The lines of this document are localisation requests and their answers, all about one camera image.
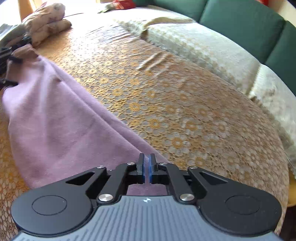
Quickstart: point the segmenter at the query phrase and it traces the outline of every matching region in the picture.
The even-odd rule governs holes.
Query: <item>orange floral pattern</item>
[[[196,64],[117,24],[87,24],[85,18],[71,19],[73,29],[37,51],[179,168],[197,165],[274,195],[283,211],[279,233],[288,200],[287,159],[262,111]],[[7,121],[0,124],[0,238],[8,240],[16,233],[11,202],[28,188],[14,166]]]

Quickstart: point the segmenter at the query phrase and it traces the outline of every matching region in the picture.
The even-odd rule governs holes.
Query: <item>small logo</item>
[[[147,198],[143,199],[143,202],[145,202],[145,203],[151,202],[151,199],[147,197]]]

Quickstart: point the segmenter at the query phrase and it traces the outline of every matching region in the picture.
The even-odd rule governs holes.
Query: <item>purple cloth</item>
[[[39,56],[31,45],[17,49],[22,64],[8,63],[7,79],[17,81],[3,94],[12,153],[30,188],[104,165],[137,161],[154,148],[117,119],[73,77]],[[164,187],[153,186],[153,194]],[[145,194],[136,185],[129,194]]]

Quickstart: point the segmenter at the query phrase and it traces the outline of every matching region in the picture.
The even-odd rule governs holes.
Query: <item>black circular pad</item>
[[[234,213],[250,215],[259,210],[260,202],[251,196],[237,195],[230,197],[226,201],[226,206]]]
[[[32,204],[33,210],[41,215],[55,215],[64,211],[66,207],[66,199],[59,196],[39,197]]]
[[[260,235],[276,228],[281,205],[271,194],[231,180],[206,189],[198,205],[216,228],[239,236]]]
[[[57,182],[21,195],[13,202],[11,215],[20,230],[52,236],[81,225],[92,208],[81,186]]]

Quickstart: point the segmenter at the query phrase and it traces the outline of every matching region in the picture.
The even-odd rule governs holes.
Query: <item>ribbed gray surface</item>
[[[180,241],[280,240],[274,233],[243,238],[227,235],[205,222],[196,207],[177,203],[171,196],[123,196],[98,208],[93,218],[71,234],[39,238],[20,233],[15,241]]]

